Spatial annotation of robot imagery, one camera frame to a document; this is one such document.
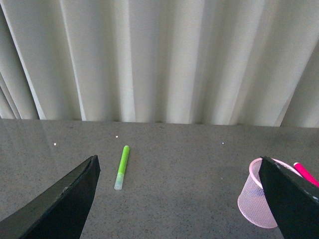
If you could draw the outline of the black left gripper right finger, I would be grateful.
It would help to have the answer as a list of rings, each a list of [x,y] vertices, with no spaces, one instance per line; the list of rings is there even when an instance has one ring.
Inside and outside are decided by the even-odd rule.
[[[319,237],[319,188],[264,156],[259,177],[273,217],[286,239]]]

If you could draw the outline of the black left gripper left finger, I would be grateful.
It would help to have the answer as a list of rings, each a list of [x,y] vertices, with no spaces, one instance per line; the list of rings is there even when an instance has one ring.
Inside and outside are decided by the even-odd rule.
[[[98,156],[86,159],[0,223],[2,239],[78,239],[100,174]]]

